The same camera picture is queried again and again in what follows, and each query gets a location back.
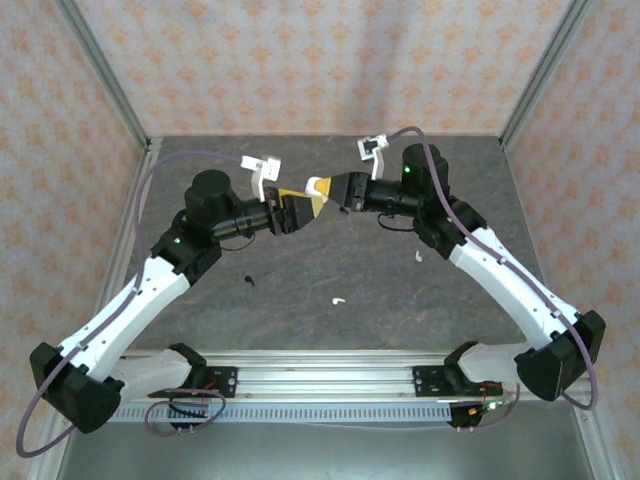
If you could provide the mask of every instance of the gray table surface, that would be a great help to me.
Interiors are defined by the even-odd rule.
[[[401,153],[415,137],[385,150],[385,179],[400,178]],[[520,203],[498,140],[434,137],[449,161],[452,193],[476,208],[505,246],[539,275]],[[282,159],[277,185],[303,190],[310,176],[370,171],[354,137],[188,137],[164,140],[160,158],[184,149]],[[240,198],[251,196],[251,172],[224,161],[190,158],[152,180],[142,225],[151,244],[184,207],[184,191],[204,169],[229,174]],[[408,219],[393,220],[409,225]],[[245,239],[225,242],[238,247]],[[416,250],[424,258],[415,260]],[[252,287],[244,277],[251,275]],[[346,303],[332,305],[333,297]],[[136,340],[136,348],[185,342],[198,349],[419,349],[446,351],[468,340],[522,341],[515,323],[473,280],[430,251],[413,233],[382,230],[372,213],[327,205],[292,235],[259,232],[246,250],[223,257],[169,305]]]

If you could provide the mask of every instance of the wire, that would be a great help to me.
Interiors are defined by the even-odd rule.
[[[53,439],[47,445],[40,447],[36,450],[27,451],[24,448],[24,437],[27,430],[27,424],[33,415],[33,411],[36,408],[36,405],[46,393],[47,389],[51,386],[53,381],[60,374],[62,369],[66,367],[69,362],[80,352],[84,347],[86,347],[91,340],[93,340],[96,336],[100,335],[109,325],[111,325],[121,314],[126,310],[126,308],[131,304],[133,299],[136,296],[136,292],[138,291],[140,285],[142,284],[142,279],[144,278],[144,264],[145,264],[145,238],[144,232],[142,230],[142,226],[140,225],[140,209],[142,204],[142,195],[145,190],[145,186],[151,179],[153,173],[163,165],[167,163],[184,159],[185,157],[207,157],[207,158],[216,158],[220,160],[227,160],[236,163],[242,162],[242,157],[227,155],[225,153],[219,152],[211,152],[208,150],[185,150],[181,152],[175,152],[167,155],[165,158],[158,160],[158,162],[153,165],[145,174],[142,179],[142,183],[138,192],[136,193],[135,202],[134,202],[134,215],[133,215],[133,231],[135,233],[134,236],[134,249],[136,250],[136,254],[138,257],[138,266],[136,268],[136,275],[134,277],[133,287],[131,292],[125,297],[124,301],[114,310],[114,312],[109,315],[104,322],[102,322],[93,332],[88,334],[84,339],[82,339],[78,346],[74,347],[62,360],[54,367],[51,373],[45,378],[44,382],[40,385],[35,395],[27,405],[27,408],[20,420],[20,424],[18,426],[18,433],[16,435],[16,453],[22,458],[32,458],[38,455],[45,453],[50,450],[62,440],[64,440],[71,432],[75,429],[75,426],[71,425],[65,431],[63,431],[58,437]]]
[[[387,217],[387,218],[393,218],[392,215],[387,215],[386,213],[379,213],[378,214],[378,225],[380,225],[382,228],[384,228],[385,230],[389,230],[390,232],[403,232],[403,233],[408,233],[408,232],[415,232],[414,228],[396,228],[396,227],[389,227],[388,225],[385,225],[384,223],[382,223],[380,221],[380,217]]]
[[[221,250],[224,250],[225,252],[239,252],[240,250],[244,250],[245,248],[247,248],[249,245],[251,245],[254,241],[256,240],[256,234],[252,233],[251,234],[251,240],[249,240],[249,242],[247,242],[246,245],[243,245],[242,247],[239,248],[225,248],[225,247],[220,247]]]
[[[200,430],[211,425],[215,421],[215,419],[218,418],[222,414],[222,412],[224,412],[224,409],[227,407],[227,399],[224,398],[222,394],[213,390],[205,390],[203,388],[165,388],[163,391],[168,393],[201,393],[205,395],[213,395],[214,397],[218,397],[222,401],[222,405],[220,406],[218,411],[215,413],[215,415],[211,416],[210,418],[208,418],[207,420],[198,424],[195,427],[191,425],[189,427],[190,433],[193,433],[196,430]],[[180,435],[182,433],[181,428],[178,428],[177,430],[174,429],[169,431],[163,431],[163,430],[157,430],[152,426],[153,424],[149,421],[149,417],[151,416],[152,410],[156,407],[159,407],[160,405],[169,405],[169,406],[180,405],[182,407],[200,407],[201,406],[191,402],[177,402],[175,400],[161,400],[151,405],[147,409],[147,412],[144,415],[144,425],[150,433],[153,433],[154,435],[157,435],[159,437],[172,437],[174,435]]]
[[[513,415],[513,411],[516,409],[516,406],[517,406],[519,400],[520,400],[520,384],[516,383],[516,395],[513,398],[513,401],[511,403],[509,403],[509,406],[507,407],[507,411],[504,413],[504,415],[502,415],[496,421],[488,423],[486,425],[478,425],[477,427],[459,428],[458,431],[473,432],[474,430],[483,430],[483,429],[486,429],[486,428],[495,427],[496,425],[500,425],[507,418],[509,418],[511,415]]]
[[[596,372],[593,366],[593,362],[591,361],[589,351],[587,350],[587,346],[584,344],[582,337],[580,337],[580,334],[575,329],[573,324],[564,316],[564,314],[555,305],[555,303],[550,298],[547,297],[547,295],[540,289],[540,287],[538,287],[538,285],[533,280],[531,280],[531,278],[529,278],[516,265],[514,265],[513,263],[511,263],[506,259],[503,259],[502,255],[500,255],[495,250],[491,249],[488,245],[485,245],[480,239],[476,238],[460,221],[460,219],[457,217],[457,215],[449,205],[449,202],[447,201],[444,191],[442,190],[442,185],[440,185],[440,179],[438,178],[438,171],[436,169],[436,164],[433,159],[433,155],[431,153],[431,149],[429,148],[429,144],[427,143],[427,139],[424,135],[424,132],[420,128],[415,126],[405,127],[401,130],[398,130],[396,133],[389,135],[387,137],[387,140],[391,142],[397,137],[404,135],[405,133],[408,133],[408,132],[416,133],[420,139],[420,142],[422,143],[422,146],[424,148],[424,152],[426,155],[426,159],[427,159],[427,166],[429,167],[431,179],[433,180],[433,185],[436,189],[436,194],[438,195],[438,199],[442,204],[442,208],[444,208],[445,212],[447,212],[447,215],[449,216],[449,218],[451,218],[451,221],[454,223],[454,225],[458,227],[458,229],[465,235],[465,237],[467,237],[471,242],[476,244],[481,250],[483,250],[488,255],[493,257],[496,261],[503,263],[507,268],[509,268],[513,273],[515,273],[525,284],[527,284],[529,288],[531,288],[531,290],[533,290],[536,293],[536,295],[538,295],[538,297],[545,303],[546,307],[549,310],[551,310],[552,312],[560,312],[560,314],[558,315],[558,319],[564,325],[564,327],[569,331],[576,345],[578,346],[578,350],[580,350],[580,354],[582,355],[582,359],[584,360],[587,372],[589,373],[589,383],[591,385],[591,398],[589,400],[589,403],[586,405],[578,402],[577,400],[573,399],[566,393],[563,393],[562,396],[574,407],[577,407],[582,410],[593,410],[596,407],[596,404],[598,402],[598,382],[596,380]]]

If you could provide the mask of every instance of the purple cable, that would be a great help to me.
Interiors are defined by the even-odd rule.
[[[449,202],[447,202],[447,198],[442,191],[442,186],[440,185],[440,180],[438,178],[438,171],[436,170],[436,164],[433,160],[433,155],[431,154],[431,149],[429,148],[429,144],[427,143],[427,139],[424,135],[424,132],[420,130],[418,127],[405,127],[401,130],[398,130],[396,133],[389,135],[388,141],[396,139],[400,135],[404,135],[407,132],[414,132],[418,135],[422,146],[424,147],[424,152],[427,156],[427,165],[429,167],[429,172],[431,174],[431,178],[433,179],[433,185],[435,186],[436,193],[438,195],[438,199],[442,204],[445,212],[451,218],[451,221],[454,223],[456,227],[473,243],[475,243],[479,248],[484,250],[488,255],[491,255],[496,261],[500,262],[502,260],[502,255],[500,255],[495,250],[491,249],[488,245],[485,245],[482,241],[473,236],[473,234],[464,226],[464,224],[460,221],[460,219],[456,216],[454,211],[451,209]],[[523,271],[521,271],[516,265],[509,262],[508,260],[504,262],[513,273],[515,273],[524,283],[527,284],[528,287],[533,290],[536,295],[545,303],[546,307],[552,312],[560,311],[558,307],[551,301],[551,299],[547,298],[547,295],[535,284]],[[574,407],[580,408],[582,410],[593,410],[596,407],[598,402],[598,382],[596,380],[596,372],[593,366],[593,362],[591,361],[591,357],[589,356],[589,351],[587,350],[587,346],[584,344],[584,341],[580,337],[580,334],[575,329],[573,324],[567,320],[567,318],[560,313],[558,316],[560,322],[565,326],[565,328],[569,331],[571,336],[576,342],[578,346],[578,350],[580,350],[580,354],[584,360],[585,366],[587,367],[587,372],[589,373],[589,384],[591,385],[591,399],[587,405],[584,405],[574,398],[570,397],[566,393],[563,393],[562,396]]]
[[[91,332],[84,339],[82,339],[82,341],[80,341],[78,343],[78,346],[73,348],[69,352],[69,354],[67,356],[65,356],[60,361],[60,363],[58,363],[55,366],[55,368],[47,376],[47,378],[44,380],[44,382],[42,382],[42,385],[40,385],[40,388],[38,388],[36,394],[33,396],[31,401],[29,402],[29,405],[27,406],[27,409],[25,410],[24,415],[22,416],[22,419],[20,420],[20,425],[18,426],[18,433],[17,433],[17,436],[16,436],[16,453],[19,456],[21,456],[22,458],[32,458],[32,457],[36,457],[38,455],[43,454],[44,452],[50,450],[51,448],[56,446],[58,443],[60,443],[65,437],[67,437],[75,429],[75,427],[73,425],[71,425],[69,428],[67,428],[64,432],[62,432],[54,440],[49,442],[44,447],[38,448],[37,450],[27,451],[24,448],[24,437],[25,437],[25,433],[26,433],[26,430],[27,430],[27,424],[29,423],[29,419],[31,418],[31,415],[33,415],[33,411],[35,410],[36,405],[38,404],[38,402],[40,401],[42,396],[45,394],[45,392],[47,391],[47,389],[49,388],[51,383],[53,383],[53,381],[60,374],[62,369],[78,354],[78,352],[80,352],[84,347],[86,347],[88,345],[88,343],[91,340],[93,340],[96,336],[100,335],[100,333],[102,333],[109,325],[111,325],[120,316],[120,314],[122,314],[122,312],[124,312],[126,310],[126,308],[129,306],[129,304],[131,304],[131,302],[133,301],[134,297],[136,296],[136,291],[138,290],[138,288],[140,287],[140,285],[142,283],[142,278],[143,278],[143,273],[144,273],[144,263],[145,263],[145,245],[144,245],[145,244],[145,239],[144,239],[144,232],[142,231],[142,227],[140,226],[140,208],[141,208],[141,203],[142,203],[142,194],[144,192],[144,188],[145,188],[147,182],[149,181],[149,179],[151,178],[151,176],[153,175],[153,173],[155,172],[155,170],[157,168],[159,168],[159,167],[161,167],[161,166],[163,166],[163,165],[165,165],[165,164],[167,164],[169,162],[172,162],[174,160],[180,160],[180,159],[183,159],[185,157],[195,157],[195,156],[197,156],[197,157],[216,158],[216,159],[227,160],[227,161],[232,161],[232,162],[236,162],[236,163],[242,162],[242,158],[241,157],[237,157],[237,156],[233,156],[233,155],[227,155],[227,154],[224,154],[224,153],[210,152],[208,150],[185,150],[185,151],[182,151],[182,152],[175,152],[175,153],[172,153],[170,155],[167,155],[165,158],[163,158],[162,160],[159,160],[155,165],[153,165],[149,169],[149,171],[147,171],[146,175],[142,179],[142,184],[140,185],[140,188],[138,189],[138,192],[136,193],[135,203],[134,203],[134,216],[133,216],[133,230],[134,230],[134,234],[135,234],[134,235],[134,247],[135,247],[136,252],[137,252],[138,267],[136,269],[136,276],[135,276],[135,280],[133,282],[133,288],[132,288],[131,292],[129,293],[129,295],[127,295],[127,297],[124,299],[124,301],[118,306],[118,308],[116,308],[116,310],[111,315],[109,315],[109,317],[107,317],[105,319],[105,321],[102,322],[102,324],[100,326],[98,326],[93,332]],[[199,390],[198,391],[196,391],[196,390],[188,390],[188,391],[189,392],[193,392],[193,393],[202,393]],[[214,394],[214,392],[211,392],[209,390],[207,390],[206,392],[208,394]]]
[[[203,395],[213,395],[214,397],[218,397],[220,400],[222,400],[222,406],[220,407],[220,409],[216,412],[215,415],[212,415],[211,418],[208,418],[207,420],[205,420],[204,422],[200,423],[199,425],[195,426],[195,427],[190,427],[189,431],[191,433],[195,432],[196,430],[200,430],[202,428],[208,427],[209,425],[211,425],[216,418],[218,418],[222,412],[224,411],[224,409],[227,406],[227,399],[224,398],[223,395],[221,395],[218,392],[214,392],[212,390],[204,390],[204,389],[200,389],[200,388],[165,388],[163,390],[163,392],[169,392],[169,393],[201,393]],[[182,433],[182,429],[177,429],[177,430],[169,430],[169,431],[161,431],[161,430],[156,430],[154,427],[152,427],[151,422],[149,422],[149,417],[151,416],[151,410],[153,410],[154,408],[160,406],[160,405],[177,405],[177,406],[181,406],[181,407],[199,407],[200,405],[195,404],[195,403],[191,403],[191,402],[180,402],[180,401],[175,401],[175,400],[161,400],[159,402],[154,403],[153,405],[151,405],[148,409],[147,409],[147,413],[145,413],[144,415],[144,425],[145,427],[147,427],[147,430],[150,433],[153,433],[154,435],[158,435],[159,437],[172,437],[174,435],[180,435]]]

